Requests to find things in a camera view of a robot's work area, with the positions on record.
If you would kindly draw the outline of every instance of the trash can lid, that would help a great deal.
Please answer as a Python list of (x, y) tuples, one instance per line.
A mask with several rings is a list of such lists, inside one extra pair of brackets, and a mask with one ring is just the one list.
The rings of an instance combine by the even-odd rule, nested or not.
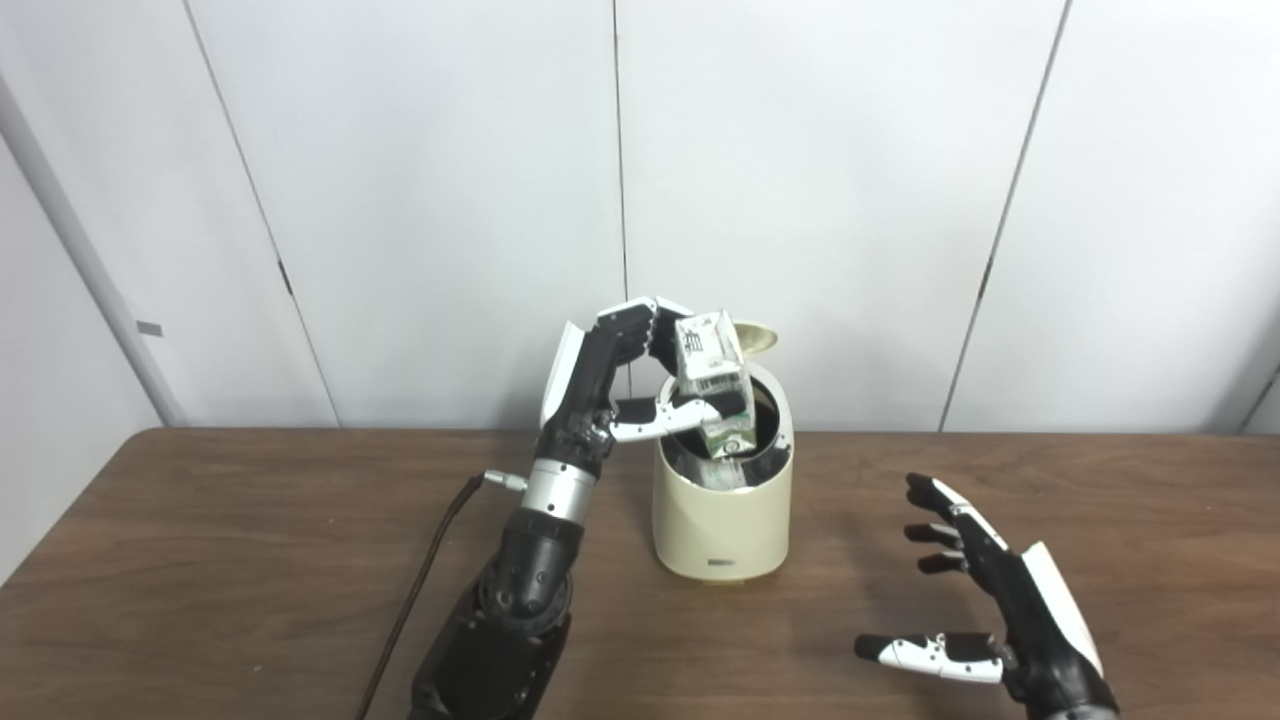
[(778, 333), (768, 325), (750, 320), (733, 320), (733, 329), (737, 332), (737, 343), (742, 347), (744, 357), (759, 355), (778, 342)]

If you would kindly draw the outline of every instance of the wooden table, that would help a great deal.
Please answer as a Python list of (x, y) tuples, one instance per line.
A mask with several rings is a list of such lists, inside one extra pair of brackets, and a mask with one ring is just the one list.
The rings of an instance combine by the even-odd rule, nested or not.
[[(152, 430), (0, 589), (0, 717), (346, 720), (436, 520), (531, 436)], [(801, 434), (791, 556), (737, 587), (676, 578), (649, 536), (652, 448), (593, 498), (573, 633), (539, 720), (1015, 719), (1001, 688), (854, 659), (859, 632), (1001, 630), (901, 537), (936, 474), (1012, 544), (1044, 539), (1125, 717), (1280, 717), (1280, 438)], [(403, 717), (443, 614), (516, 497), (454, 521), (372, 717)]]

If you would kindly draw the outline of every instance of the fingertip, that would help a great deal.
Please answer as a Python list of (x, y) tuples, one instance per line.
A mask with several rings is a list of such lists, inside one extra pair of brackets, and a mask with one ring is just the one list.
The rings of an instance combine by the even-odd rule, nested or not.
[(881, 653), (891, 644), (893, 644), (893, 638), (888, 635), (858, 635), (858, 639), (854, 641), (854, 655), (863, 660), (879, 662)]

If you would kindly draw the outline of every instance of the white wall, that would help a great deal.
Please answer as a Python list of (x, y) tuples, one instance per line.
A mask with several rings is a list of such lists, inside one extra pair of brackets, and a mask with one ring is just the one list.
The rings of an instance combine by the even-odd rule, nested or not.
[(948, 430), (1236, 432), (1280, 365), (1280, 6), (1080, 1)]
[(1271, 391), (1262, 398), (1262, 404), (1253, 413), (1244, 432), (1280, 434), (1280, 389), (1276, 389), (1277, 387), (1280, 383), (1271, 386)]
[(163, 327), (145, 342), (174, 415), (334, 424), (183, 4), (8, 0), (0, 78), (6, 135), (31, 138), (14, 151), (74, 214), (55, 220), (83, 228), (125, 324)]
[(198, 1), (343, 424), (529, 427), (623, 300), (608, 3)]
[(1280, 365), (1271, 5), (1071, 5), (959, 378), (1062, 0), (191, 5), (0, 4), (179, 421), (527, 427), (626, 295), (777, 327), (809, 429), (1234, 432)]
[(1061, 8), (621, 0), (631, 292), (776, 327), (801, 428), (937, 429)]
[(115, 450), (159, 424), (0, 140), (0, 583)]

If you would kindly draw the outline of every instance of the barcode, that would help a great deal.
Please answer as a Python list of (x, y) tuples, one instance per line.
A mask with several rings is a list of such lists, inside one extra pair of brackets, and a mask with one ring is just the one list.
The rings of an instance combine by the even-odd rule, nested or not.
[(733, 384), (733, 380), (736, 379), (737, 378), (735, 378), (733, 375), (716, 375), (714, 378), (703, 378), (698, 380), (698, 392), (699, 393), (710, 392), (712, 389), (716, 388), (716, 386)]

